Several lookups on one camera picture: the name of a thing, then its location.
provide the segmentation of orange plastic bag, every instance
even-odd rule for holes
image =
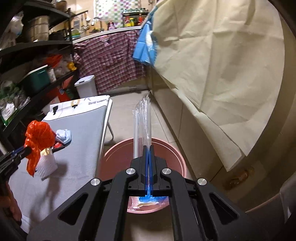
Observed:
[[[54,55],[54,56],[50,56],[46,58],[46,64],[48,64],[49,66],[55,68],[58,63],[61,61],[63,55],[58,54],[58,55]]]
[[[53,146],[55,136],[56,134],[46,122],[34,120],[28,125],[24,147],[29,146],[32,149],[27,156],[27,171],[31,176],[35,174],[35,169],[40,159],[40,151]]]

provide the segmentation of ironing board leg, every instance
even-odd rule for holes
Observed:
[[[107,125],[108,125],[108,128],[109,128],[109,130],[110,130],[110,133],[111,133],[111,135],[112,135],[112,138],[111,138],[111,140],[104,142],[104,144],[109,144],[109,143],[112,142],[113,139],[114,139],[114,134],[113,134],[113,131],[112,131],[112,129],[111,129],[111,126],[110,126],[109,122],[108,122]]]

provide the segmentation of blue cloth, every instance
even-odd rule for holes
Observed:
[[[136,47],[133,52],[133,59],[145,65],[154,66],[156,60],[157,41],[152,35],[153,14],[157,7],[149,13],[148,20],[141,29]]]
[[[56,131],[56,138],[57,141],[63,143],[64,145],[66,145],[67,143],[69,143],[72,139],[72,134],[70,130],[57,130]]]

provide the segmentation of kitchen counter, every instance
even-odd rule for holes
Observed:
[[[130,30],[137,30],[141,29],[141,26],[134,26],[134,27],[125,27],[125,28],[117,28],[117,29],[112,29],[112,30],[107,30],[99,33],[94,33],[88,36],[85,36],[81,39],[77,39],[73,41],[73,44],[77,44],[79,42],[82,42],[84,40],[88,40],[94,37],[102,36],[102,35],[107,35],[107,34],[114,34],[114,33],[119,33],[119,32],[124,32],[124,31],[130,31]]]

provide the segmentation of white trash bin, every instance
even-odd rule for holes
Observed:
[[[96,84],[94,82],[94,75],[86,76],[78,80],[74,86],[77,88],[80,98],[97,96]]]

